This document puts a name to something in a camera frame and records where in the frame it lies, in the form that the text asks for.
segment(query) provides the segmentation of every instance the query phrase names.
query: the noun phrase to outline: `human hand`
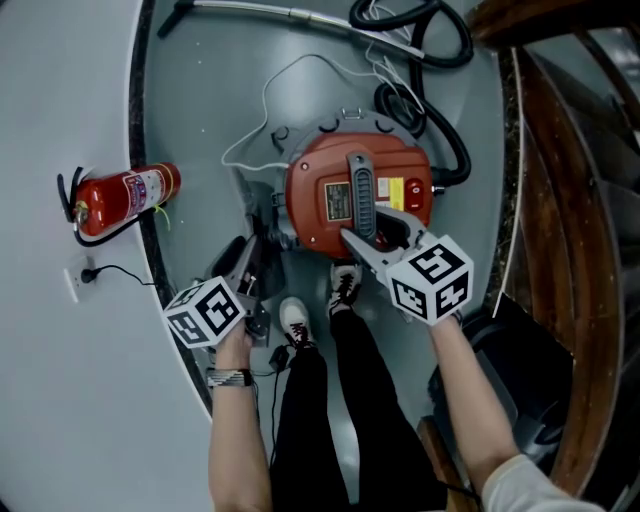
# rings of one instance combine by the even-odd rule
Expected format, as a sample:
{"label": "human hand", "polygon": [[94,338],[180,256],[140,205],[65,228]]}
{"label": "human hand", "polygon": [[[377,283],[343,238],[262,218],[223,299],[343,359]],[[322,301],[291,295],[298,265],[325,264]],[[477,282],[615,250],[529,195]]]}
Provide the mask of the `human hand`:
{"label": "human hand", "polygon": [[216,349],[216,370],[248,370],[253,343],[245,332],[244,319],[231,329]]}

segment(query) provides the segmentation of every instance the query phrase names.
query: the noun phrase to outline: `red switch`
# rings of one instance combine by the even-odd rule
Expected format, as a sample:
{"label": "red switch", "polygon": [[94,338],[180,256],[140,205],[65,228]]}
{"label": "red switch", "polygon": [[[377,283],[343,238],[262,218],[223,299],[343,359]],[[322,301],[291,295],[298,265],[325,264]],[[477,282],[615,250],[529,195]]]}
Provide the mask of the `red switch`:
{"label": "red switch", "polygon": [[404,209],[417,212],[424,206],[424,184],[417,178],[407,180],[404,186]]}

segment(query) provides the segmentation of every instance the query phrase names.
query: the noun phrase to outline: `white cube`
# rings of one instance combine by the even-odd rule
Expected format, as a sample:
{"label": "white cube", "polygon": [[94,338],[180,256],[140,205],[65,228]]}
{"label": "white cube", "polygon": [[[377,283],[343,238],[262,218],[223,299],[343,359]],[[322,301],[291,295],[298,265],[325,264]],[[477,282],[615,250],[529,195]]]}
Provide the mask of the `white cube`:
{"label": "white cube", "polygon": [[387,269],[393,305],[435,325],[471,300],[473,261],[448,235]]}
{"label": "white cube", "polygon": [[222,277],[181,291],[164,310],[170,329],[187,348],[217,345],[245,314]]}

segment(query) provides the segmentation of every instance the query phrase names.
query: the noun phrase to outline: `red fire extinguisher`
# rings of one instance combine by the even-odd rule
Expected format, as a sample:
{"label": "red fire extinguisher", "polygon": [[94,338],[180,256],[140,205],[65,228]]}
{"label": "red fire extinguisher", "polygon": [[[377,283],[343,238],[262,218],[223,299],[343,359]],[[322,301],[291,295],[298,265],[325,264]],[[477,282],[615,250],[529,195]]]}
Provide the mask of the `red fire extinguisher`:
{"label": "red fire extinguisher", "polygon": [[[174,197],[181,185],[178,168],[167,162],[80,181],[82,170],[78,167],[73,175],[69,198],[64,179],[58,174],[58,193],[76,240],[85,247],[119,235],[139,220],[136,216]],[[118,224],[117,229],[97,240],[87,240],[80,234],[99,236]]]}

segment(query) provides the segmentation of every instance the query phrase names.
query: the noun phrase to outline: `white sleeve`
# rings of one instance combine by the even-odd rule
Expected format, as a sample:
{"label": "white sleeve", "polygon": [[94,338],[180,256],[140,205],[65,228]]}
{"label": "white sleeve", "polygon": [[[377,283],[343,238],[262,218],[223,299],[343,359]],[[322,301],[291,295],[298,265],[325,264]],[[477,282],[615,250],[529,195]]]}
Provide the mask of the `white sleeve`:
{"label": "white sleeve", "polygon": [[603,512],[554,486],[525,455],[496,469],[482,490],[487,512]]}

